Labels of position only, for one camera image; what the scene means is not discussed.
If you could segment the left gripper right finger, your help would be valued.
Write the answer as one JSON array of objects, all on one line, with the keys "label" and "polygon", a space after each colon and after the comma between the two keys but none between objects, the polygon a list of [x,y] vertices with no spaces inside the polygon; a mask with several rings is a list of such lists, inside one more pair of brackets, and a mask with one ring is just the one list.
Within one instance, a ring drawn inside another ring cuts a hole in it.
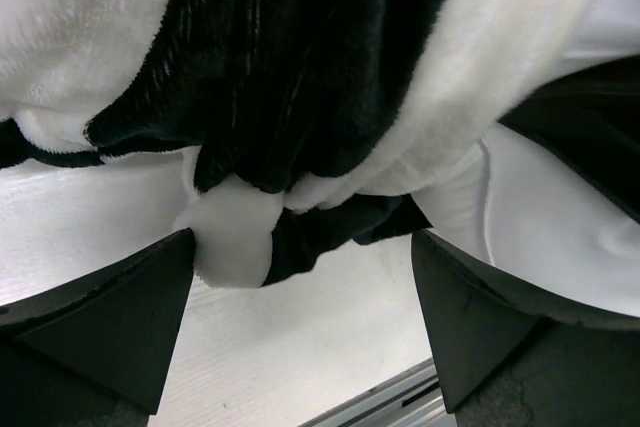
[{"label": "left gripper right finger", "polygon": [[638,414],[638,318],[553,294],[426,231],[411,255],[448,412]]}]

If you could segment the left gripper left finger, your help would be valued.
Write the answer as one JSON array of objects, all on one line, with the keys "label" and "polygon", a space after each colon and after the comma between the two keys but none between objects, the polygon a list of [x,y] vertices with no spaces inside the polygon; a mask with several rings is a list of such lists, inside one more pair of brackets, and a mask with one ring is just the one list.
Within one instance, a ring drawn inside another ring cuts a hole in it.
[{"label": "left gripper left finger", "polygon": [[1,308],[4,415],[154,415],[193,279],[194,235]]}]

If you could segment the white pillow insert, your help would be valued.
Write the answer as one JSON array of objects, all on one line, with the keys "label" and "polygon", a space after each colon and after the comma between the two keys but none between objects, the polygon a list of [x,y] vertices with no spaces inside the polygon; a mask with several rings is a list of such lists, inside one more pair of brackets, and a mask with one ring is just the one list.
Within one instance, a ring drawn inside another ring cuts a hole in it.
[{"label": "white pillow insert", "polygon": [[471,257],[637,316],[638,22],[584,22],[542,83],[413,198],[436,234]]}]

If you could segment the black white checkered pillowcase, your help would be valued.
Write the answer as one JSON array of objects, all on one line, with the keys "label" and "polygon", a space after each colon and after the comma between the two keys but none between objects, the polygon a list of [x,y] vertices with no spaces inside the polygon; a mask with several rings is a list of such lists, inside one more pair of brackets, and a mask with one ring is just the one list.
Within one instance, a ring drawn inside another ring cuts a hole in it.
[{"label": "black white checkered pillowcase", "polygon": [[1,0],[1,164],[179,152],[220,287],[461,221],[486,132],[639,216],[639,0]]}]

